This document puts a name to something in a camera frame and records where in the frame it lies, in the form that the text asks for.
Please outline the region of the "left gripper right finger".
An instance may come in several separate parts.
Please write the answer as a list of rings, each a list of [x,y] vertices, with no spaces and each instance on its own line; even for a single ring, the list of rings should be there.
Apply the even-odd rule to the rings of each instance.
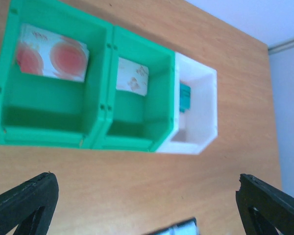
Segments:
[[[250,174],[240,175],[236,203],[247,235],[294,235],[294,198]]]

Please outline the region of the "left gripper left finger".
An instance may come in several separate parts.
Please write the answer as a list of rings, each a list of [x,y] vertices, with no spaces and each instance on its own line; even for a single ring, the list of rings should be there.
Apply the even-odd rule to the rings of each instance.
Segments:
[[[0,235],[45,235],[59,197],[55,174],[44,172],[0,194]]]

